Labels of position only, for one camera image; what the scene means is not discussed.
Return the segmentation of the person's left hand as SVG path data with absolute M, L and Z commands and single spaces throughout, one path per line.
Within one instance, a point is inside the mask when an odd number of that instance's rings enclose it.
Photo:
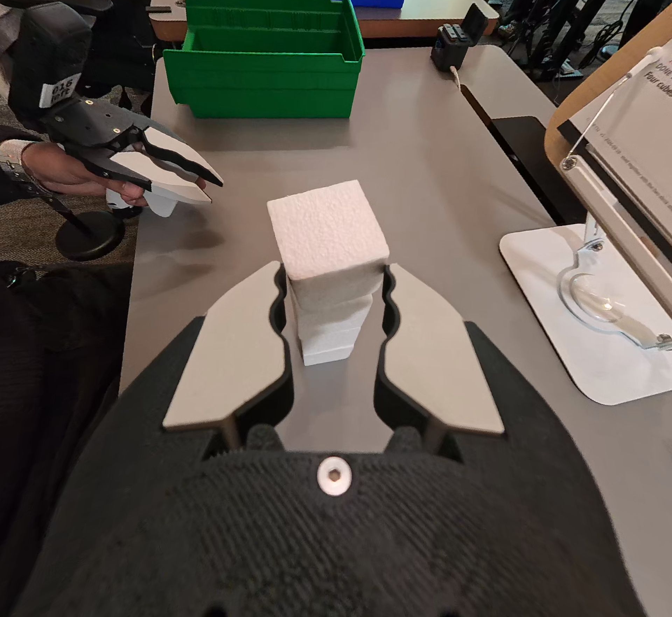
M 78 197 L 106 197 L 107 191 L 120 195 L 132 207 L 146 207 L 144 190 L 133 183 L 96 176 L 76 158 L 51 142 L 32 143 L 23 150 L 25 171 L 47 190 Z

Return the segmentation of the green plastic bin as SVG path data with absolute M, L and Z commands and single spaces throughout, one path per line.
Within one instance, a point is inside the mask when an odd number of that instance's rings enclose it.
M 365 55 L 351 0 L 185 0 L 163 52 L 173 101 L 195 118 L 349 118 Z

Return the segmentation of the black charger box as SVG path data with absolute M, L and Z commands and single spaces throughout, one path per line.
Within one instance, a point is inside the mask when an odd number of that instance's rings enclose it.
M 489 20 L 476 3 L 468 9 L 461 24 L 443 24 L 438 29 L 431 59 L 441 72 L 459 70 L 467 50 L 478 44 Z

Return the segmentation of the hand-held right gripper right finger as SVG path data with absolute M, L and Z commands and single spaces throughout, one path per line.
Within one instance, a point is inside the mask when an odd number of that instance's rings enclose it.
M 437 291 L 399 264 L 382 284 L 384 341 L 374 410 L 391 430 L 411 427 L 430 453 L 454 434 L 502 437 L 505 426 L 466 324 Z

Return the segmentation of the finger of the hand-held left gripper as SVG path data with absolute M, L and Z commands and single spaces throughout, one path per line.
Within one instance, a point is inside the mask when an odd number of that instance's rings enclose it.
M 143 186 L 145 193 L 182 203 L 211 203 L 211 198 L 195 182 L 186 180 L 137 151 L 112 155 L 112 167 L 124 180 Z
M 223 186 L 223 181 L 214 168 L 185 142 L 152 126 L 143 129 L 140 136 L 151 159 L 175 166 L 209 184 Z

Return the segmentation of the person's left forearm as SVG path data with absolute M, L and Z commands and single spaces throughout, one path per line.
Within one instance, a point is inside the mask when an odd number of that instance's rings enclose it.
M 22 163 L 26 148 L 41 139 L 10 126 L 1 126 L 1 205 L 51 196 L 39 181 L 29 176 Z

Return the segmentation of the person's black pants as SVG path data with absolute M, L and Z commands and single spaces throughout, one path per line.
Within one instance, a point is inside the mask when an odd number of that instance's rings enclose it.
M 132 264 L 1 281 L 1 615 L 35 563 L 64 479 L 118 394 Z

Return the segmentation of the printed instruction sheet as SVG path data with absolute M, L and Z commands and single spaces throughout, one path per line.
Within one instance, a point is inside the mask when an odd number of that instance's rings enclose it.
M 569 120 L 622 190 L 671 237 L 671 42 Z

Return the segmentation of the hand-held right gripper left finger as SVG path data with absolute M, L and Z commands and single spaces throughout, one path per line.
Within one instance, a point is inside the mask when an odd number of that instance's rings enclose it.
M 163 419 L 167 432 L 216 430 L 231 450 L 293 407 L 284 266 L 273 260 L 206 312 Z

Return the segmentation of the black round-base stand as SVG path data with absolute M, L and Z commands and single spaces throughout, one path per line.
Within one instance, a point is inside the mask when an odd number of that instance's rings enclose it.
M 102 258 L 122 242 L 125 227 L 109 211 L 74 213 L 64 204 L 61 194 L 75 193 L 81 185 L 66 183 L 64 179 L 49 180 L 52 187 L 30 175 L 19 176 L 17 186 L 29 197 L 38 198 L 53 210 L 61 224 L 56 231 L 55 247 L 66 259 L 88 262 Z

